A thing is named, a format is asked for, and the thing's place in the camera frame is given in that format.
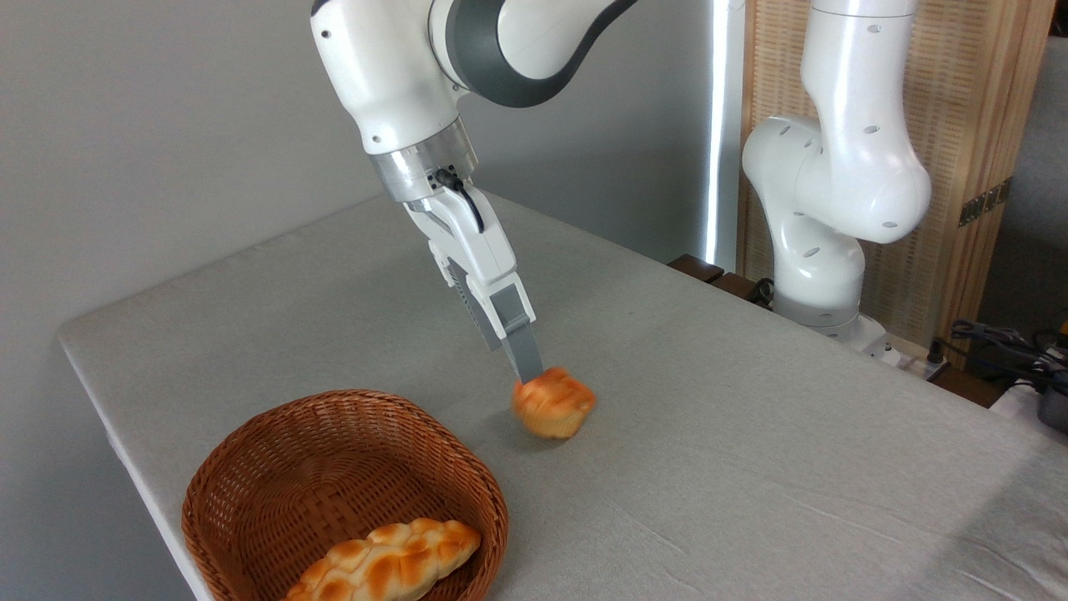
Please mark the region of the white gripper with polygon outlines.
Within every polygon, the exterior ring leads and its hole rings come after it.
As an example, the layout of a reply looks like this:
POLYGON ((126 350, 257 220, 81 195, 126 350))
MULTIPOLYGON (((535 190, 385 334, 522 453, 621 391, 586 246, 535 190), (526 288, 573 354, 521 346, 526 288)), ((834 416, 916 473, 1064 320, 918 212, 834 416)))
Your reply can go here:
POLYGON ((478 189, 461 193, 439 188, 438 194, 403 204, 417 230, 430 240, 431 255, 450 288, 456 290, 489 350, 503 346, 521 384, 545 371, 527 310, 527 294, 517 274, 517 262, 494 209, 478 189), (501 339, 471 288, 468 275, 491 296, 496 318, 505 332, 501 339))

